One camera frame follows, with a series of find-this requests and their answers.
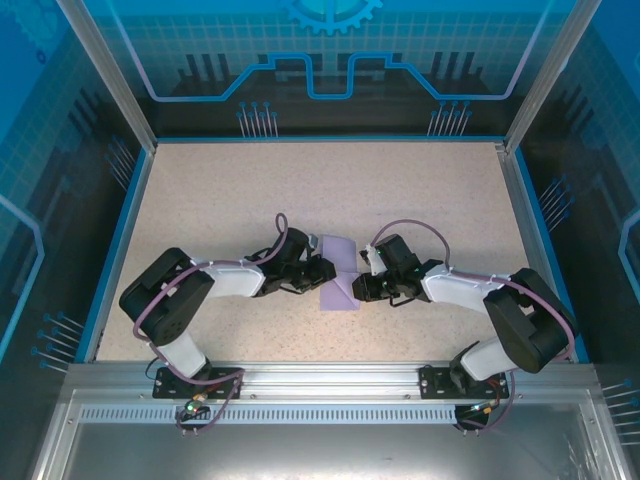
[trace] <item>speckled tabletop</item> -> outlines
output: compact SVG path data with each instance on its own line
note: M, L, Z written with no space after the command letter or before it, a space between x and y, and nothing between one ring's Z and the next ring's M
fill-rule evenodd
M164 250L241 258L273 244L279 211L295 228L349 237L359 248L384 224L415 218L444 234L462 269L512 273L526 265L492 143L163 144L98 360L153 358L117 299ZM394 231L422 261L443 257L429 231ZM441 360L494 335L488 317L451 305L321 312L319 290L206 300L190 331L210 359L232 361Z

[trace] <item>purple cloth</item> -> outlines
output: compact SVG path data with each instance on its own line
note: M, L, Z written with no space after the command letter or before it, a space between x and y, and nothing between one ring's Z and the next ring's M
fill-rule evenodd
M320 287L320 311L336 312L360 309L360 301L353 298L351 284L358 278L356 242L348 238L324 235L322 256L336 268L336 278Z

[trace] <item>glass panel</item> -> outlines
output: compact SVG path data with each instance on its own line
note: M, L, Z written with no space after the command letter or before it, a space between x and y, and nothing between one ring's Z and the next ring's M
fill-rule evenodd
M573 0L91 0L160 136L503 135Z
M522 145L543 237L605 386L640 382L639 21L635 5L602 2ZM617 413L630 422L620 432L637 434L637 408Z
M140 145L55 2L3 9L0 465L17 479L39 453ZM75 323L44 321L57 312Z

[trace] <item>gear graphic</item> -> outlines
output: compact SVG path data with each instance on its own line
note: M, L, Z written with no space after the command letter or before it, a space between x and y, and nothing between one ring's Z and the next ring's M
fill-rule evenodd
M29 41L44 49L58 31L54 0L0 0L0 13L13 15Z
M373 18L373 9L382 7L382 0L283 0L282 6L301 28L333 35L336 30L345 34L350 27L360 28L362 20Z

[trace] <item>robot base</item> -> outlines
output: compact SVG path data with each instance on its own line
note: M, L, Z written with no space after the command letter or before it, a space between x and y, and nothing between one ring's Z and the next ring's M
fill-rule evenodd
M420 398L423 400L495 400L498 395L491 383L500 386L500 400L509 398L509 388L504 373L493 375L482 382L473 382L466 393L451 380L449 367L432 367L426 365L418 370L418 382L420 384Z
M208 380L213 380L216 377L224 377L231 375L232 373L240 370L239 368L212 368L209 371ZM159 368L156 372L156 381L153 386L153 398L164 399L190 399L198 393L204 391L207 392L207 398L209 400L224 400L229 395L231 388L233 387L234 380L228 380L219 385L202 386L193 385L191 383L184 382L176 377L168 368ZM242 385L238 386L236 392L233 394L232 399L240 398L240 390Z

